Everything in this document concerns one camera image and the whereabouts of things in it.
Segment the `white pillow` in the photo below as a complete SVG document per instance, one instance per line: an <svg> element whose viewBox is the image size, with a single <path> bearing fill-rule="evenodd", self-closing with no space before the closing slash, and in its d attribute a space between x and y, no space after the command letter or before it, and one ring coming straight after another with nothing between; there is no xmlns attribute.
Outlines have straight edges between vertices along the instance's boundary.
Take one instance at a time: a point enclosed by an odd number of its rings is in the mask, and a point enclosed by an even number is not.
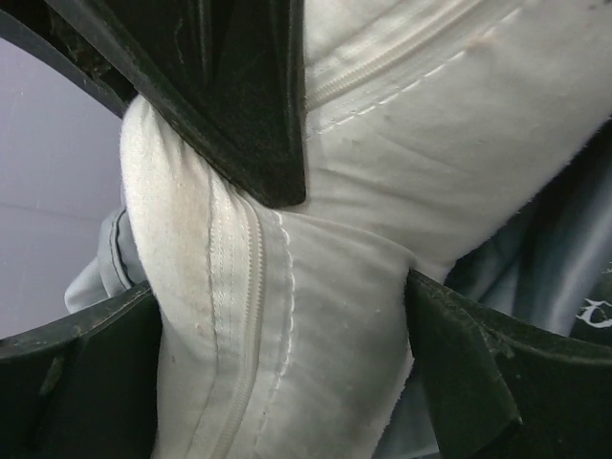
<svg viewBox="0 0 612 459"><path fill-rule="evenodd" d="M309 1L308 196L223 180L143 97L120 138L162 311L156 458L437 451L404 283L443 281L611 113L607 1Z"/></svg>

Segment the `grey pillowcase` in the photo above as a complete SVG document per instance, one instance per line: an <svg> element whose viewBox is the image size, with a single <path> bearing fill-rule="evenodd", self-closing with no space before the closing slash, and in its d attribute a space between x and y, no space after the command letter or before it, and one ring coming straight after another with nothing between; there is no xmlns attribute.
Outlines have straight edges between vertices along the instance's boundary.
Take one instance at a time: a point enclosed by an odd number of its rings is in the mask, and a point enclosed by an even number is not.
<svg viewBox="0 0 612 459"><path fill-rule="evenodd" d="M605 212L555 202L552 186L436 272L373 232L258 205L153 120L122 140L127 203L65 301L78 312L150 285L156 458L444 458L409 340L409 273L566 338L611 284Z"/></svg>

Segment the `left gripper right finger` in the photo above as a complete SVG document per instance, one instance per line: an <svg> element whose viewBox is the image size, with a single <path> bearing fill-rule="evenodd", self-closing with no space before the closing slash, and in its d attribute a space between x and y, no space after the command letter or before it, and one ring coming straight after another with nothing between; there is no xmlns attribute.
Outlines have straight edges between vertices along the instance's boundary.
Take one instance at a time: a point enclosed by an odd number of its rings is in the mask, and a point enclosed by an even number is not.
<svg viewBox="0 0 612 459"><path fill-rule="evenodd" d="M483 307L416 271L405 304L442 457L610 457L610 348Z"/></svg>

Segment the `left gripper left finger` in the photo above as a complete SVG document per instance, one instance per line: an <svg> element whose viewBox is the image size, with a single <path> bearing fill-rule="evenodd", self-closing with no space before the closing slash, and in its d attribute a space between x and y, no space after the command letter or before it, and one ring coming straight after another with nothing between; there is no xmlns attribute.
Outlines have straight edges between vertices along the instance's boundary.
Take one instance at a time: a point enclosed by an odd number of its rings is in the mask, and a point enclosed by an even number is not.
<svg viewBox="0 0 612 459"><path fill-rule="evenodd" d="M2 457L150 457L161 331L142 283L2 339Z"/></svg>

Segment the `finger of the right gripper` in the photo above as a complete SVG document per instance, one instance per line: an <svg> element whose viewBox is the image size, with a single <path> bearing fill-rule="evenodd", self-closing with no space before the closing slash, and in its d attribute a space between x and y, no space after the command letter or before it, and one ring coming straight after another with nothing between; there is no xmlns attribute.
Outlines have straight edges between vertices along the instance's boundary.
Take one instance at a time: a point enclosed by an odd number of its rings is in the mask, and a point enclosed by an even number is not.
<svg viewBox="0 0 612 459"><path fill-rule="evenodd" d="M306 197L300 1L5 1L1 35L115 115L142 95L270 208Z"/></svg>

